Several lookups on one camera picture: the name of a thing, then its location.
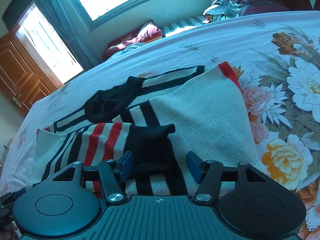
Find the brown wooden door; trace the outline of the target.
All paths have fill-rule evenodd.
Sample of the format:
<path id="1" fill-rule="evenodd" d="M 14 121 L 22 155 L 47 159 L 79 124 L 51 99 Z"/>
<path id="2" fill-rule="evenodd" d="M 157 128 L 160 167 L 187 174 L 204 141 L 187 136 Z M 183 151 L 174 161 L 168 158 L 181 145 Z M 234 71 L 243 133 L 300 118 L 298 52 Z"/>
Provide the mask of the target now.
<path id="1" fill-rule="evenodd" d="M 1 38 L 1 92 L 23 116 L 62 85 L 43 60 L 30 56 L 13 32 Z"/>

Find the blue garment on bed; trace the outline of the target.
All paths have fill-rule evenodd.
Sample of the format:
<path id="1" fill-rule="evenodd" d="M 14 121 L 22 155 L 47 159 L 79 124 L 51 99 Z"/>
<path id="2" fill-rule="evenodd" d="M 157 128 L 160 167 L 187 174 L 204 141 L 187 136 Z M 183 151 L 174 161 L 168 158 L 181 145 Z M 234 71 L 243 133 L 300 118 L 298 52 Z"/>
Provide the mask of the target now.
<path id="1" fill-rule="evenodd" d="M 124 48 L 123 50 L 119 50 L 119 51 L 116 51 L 114 52 L 113 54 L 111 54 L 110 56 L 108 56 L 105 61 L 108 61 L 108 60 L 111 60 L 111 59 L 114 59 L 116 57 L 119 57 L 121 55 L 124 55 L 124 54 L 127 54 L 135 49 L 138 49 L 138 48 L 141 48 L 143 46 L 147 45 L 147 43 L 145 42 L 142 42 L 142 43 L 135 43 L 135 44 L 131 44 L 131 45 L 128 45 L 126 48 Z"/>

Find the striped mattress cover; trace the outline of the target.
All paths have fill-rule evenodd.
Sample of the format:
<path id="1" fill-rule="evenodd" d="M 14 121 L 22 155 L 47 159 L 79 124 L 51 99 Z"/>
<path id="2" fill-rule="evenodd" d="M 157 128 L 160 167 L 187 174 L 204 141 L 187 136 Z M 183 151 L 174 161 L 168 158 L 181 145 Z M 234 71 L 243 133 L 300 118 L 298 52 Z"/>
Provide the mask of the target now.
<path id="1" fill-rule="evenodd" d="M 189 29 L 193 29 L 207 24 L 207 19 L 203 16 L 194 16 L 185 20 L 177 21 L 160 27 L 163 37 L 170 37 Z"/>

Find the red pillow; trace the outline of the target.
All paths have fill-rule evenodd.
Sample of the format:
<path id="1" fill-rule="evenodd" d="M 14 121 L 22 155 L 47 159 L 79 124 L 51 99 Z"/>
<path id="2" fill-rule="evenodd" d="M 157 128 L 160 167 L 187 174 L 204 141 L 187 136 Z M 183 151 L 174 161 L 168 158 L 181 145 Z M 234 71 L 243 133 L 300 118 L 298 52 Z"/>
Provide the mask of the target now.
<path id="1" fill-rule="evenodd" d="M 163 33 L 153 21 L 132 30 L 126 35 L 109 42 L 102 54 L 103 61 L 108 60 L 113 54 L 124 50 L 126 47 L 137 43 L 150 43 L 163 37 Z"/>

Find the striped knit sweater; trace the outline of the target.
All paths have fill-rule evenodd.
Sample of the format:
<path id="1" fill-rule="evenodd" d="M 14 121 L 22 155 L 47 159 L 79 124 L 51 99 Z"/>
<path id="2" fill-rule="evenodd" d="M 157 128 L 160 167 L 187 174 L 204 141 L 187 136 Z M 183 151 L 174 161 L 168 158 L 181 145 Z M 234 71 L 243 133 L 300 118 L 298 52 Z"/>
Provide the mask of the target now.
<path id="1" fill-rule="evenodd" d="M 30 184 L 72 162 L 97 165 L 133 154 L 128 195 L 192 195 L 198 185 L 187 153 L 226 166 L 244 161 L 265 170 L 252 135 L 244 98 L 231 66 L 195 66 L 155 77 L 129 77 L 99 90 L 36 137 Z"/>

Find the stack of folded bedding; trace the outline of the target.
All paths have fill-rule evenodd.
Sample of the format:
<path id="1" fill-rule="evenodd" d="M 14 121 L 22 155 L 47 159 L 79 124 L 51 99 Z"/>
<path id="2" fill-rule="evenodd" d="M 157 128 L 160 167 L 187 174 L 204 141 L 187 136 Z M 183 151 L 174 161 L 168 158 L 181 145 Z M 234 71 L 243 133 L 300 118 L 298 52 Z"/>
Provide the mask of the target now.
<path id="1" fill-rule="evenodd" d="M 268 12 L 289 11 L 282 0 L 212 0 L 203 16 L 209 22 Z"/>

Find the blue-grey curtain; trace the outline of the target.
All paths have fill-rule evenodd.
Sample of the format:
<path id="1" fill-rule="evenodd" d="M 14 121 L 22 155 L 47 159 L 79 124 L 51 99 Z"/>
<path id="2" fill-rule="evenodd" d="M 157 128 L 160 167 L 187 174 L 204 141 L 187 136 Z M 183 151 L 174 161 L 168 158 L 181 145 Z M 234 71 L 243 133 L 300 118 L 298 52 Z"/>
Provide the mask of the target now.
<path id="1" fill-rule="evenodd" d="M 62 0 L 33 0 L 85 71 L 99 63 L 76 33 Z"/>

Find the floral bed sheet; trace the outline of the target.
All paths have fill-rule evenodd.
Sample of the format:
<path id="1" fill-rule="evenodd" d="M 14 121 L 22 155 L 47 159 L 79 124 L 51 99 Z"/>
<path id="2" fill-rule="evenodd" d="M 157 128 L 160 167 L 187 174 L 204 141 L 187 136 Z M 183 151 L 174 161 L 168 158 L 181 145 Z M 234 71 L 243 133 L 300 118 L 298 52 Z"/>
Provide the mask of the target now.
<path id="1" fill-rule="evenodd" d="M 227 62 L 264 171 L 223 164 L 214 203 L 189 194 L 106 204 L 98 164 L 30 184 L 36 137 L 99 90 Z M 33 105 L 1 174 L 1 239 L 319 239 L 319 12 L 273 12 L 184 31 L 108 60 Z"/>

